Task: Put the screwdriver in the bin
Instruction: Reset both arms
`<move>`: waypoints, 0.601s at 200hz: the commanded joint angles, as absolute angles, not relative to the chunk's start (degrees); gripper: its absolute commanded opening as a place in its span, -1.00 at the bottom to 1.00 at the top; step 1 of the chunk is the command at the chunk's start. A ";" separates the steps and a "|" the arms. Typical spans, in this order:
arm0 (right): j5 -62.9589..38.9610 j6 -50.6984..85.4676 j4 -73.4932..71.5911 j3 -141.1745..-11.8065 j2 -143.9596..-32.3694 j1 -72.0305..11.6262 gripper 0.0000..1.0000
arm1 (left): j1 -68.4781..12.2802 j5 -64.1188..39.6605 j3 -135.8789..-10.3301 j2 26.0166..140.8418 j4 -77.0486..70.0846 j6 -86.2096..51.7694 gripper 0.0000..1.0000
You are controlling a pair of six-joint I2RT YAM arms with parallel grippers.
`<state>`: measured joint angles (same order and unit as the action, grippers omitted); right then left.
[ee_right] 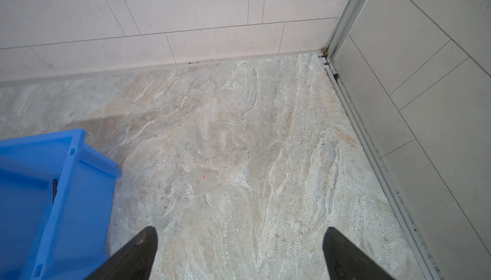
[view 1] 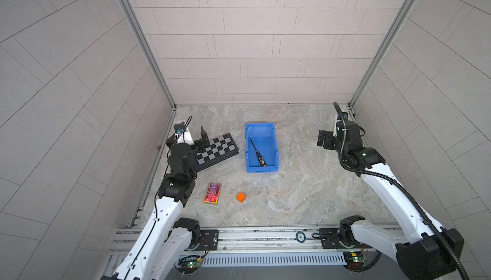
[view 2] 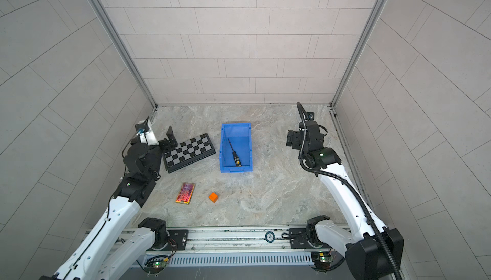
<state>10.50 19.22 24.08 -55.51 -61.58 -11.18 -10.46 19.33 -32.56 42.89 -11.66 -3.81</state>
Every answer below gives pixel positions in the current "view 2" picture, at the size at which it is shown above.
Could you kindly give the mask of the black yellow screwdriver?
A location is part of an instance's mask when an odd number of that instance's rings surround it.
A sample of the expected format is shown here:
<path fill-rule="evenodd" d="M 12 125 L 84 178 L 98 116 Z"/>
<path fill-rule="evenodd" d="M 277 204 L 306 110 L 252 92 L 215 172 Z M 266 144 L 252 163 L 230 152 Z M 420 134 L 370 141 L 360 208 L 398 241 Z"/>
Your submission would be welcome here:
<path fill-rule="evenodd" d="M 240 161 L 240 158 L 239 158 L 237 152 L 235 151 L 235 149 L 234 149 L 234 147 L 233 147 L 233 145 L 232 145 L 232 143 L 230 141 L 230 138 L 228 138 L 228 143 L 229 143 L 230 148 L 231 148 L 231 151 L 232 151 L 232 155 L 233 155 L 233 160 L 234 160 L 235 166 L 238 166 L 238 167 L 242 166 L 242 163 Z"/>

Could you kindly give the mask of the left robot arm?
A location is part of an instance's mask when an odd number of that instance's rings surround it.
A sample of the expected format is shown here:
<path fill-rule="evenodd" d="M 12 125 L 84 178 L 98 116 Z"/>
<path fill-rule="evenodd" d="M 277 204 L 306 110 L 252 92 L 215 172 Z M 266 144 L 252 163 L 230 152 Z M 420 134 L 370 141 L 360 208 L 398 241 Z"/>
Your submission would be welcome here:
<path fill-rule="evenodd" d="M 157 140 L 152 124 L 145 120 L 135 126 L 136 137 L 124 155 L 124 176 L 111 195 L 106 211 L 87 238 L 51 279 L 120 279 L 148 249 L 171 254 L 178 250 L 166 221 L 148 217 L 114 253 L 111 252 L 129 221 L 147 202 L 160 179 L 162 148 L 168 140 Z"/>

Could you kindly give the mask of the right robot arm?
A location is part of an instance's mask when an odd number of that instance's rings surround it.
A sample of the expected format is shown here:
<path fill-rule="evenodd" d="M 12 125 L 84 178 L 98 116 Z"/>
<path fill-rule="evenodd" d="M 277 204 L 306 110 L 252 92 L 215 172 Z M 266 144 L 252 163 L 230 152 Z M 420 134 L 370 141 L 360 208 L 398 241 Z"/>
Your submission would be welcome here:
<path fill-rule="evenodd" d="M 301 168 L 327 187 L 349 227 L 342 229 L 326 216 L 314 217 L 306 227 L 309 243 L 329 245 L 343 257 L 355 279 L 380 279 L 390 274 L 401 279 L 404 238 L 368 207 L 339 155 L 324 146 L 323 129 L 313 120 L 303 120 L 298 131 L 288 132 L 286 144 L 299 152 Z"/>

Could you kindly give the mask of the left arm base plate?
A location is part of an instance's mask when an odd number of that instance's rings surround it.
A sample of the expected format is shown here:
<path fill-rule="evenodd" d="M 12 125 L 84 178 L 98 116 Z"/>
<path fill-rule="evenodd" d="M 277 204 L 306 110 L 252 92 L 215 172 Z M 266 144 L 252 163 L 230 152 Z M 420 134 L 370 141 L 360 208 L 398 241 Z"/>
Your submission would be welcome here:
<path fill-rule="evenodd" d="M 188 230 L 168 230 L 166 233 L 157 232 L 155 243 L 151 247 L 153 251 L 184 251 L 187 240 Z"/>

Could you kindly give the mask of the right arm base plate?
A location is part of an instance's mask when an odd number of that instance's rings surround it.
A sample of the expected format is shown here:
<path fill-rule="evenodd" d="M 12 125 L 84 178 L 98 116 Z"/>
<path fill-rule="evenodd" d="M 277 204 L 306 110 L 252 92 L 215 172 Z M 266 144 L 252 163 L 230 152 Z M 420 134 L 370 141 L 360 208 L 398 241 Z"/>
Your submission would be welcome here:
<path fill-rule="evenodd" d="M 290 228 L 287 237 L 292 249 L 316 249 L 322 244 L 315 240 L 314 231 L 311 228 Z"/>

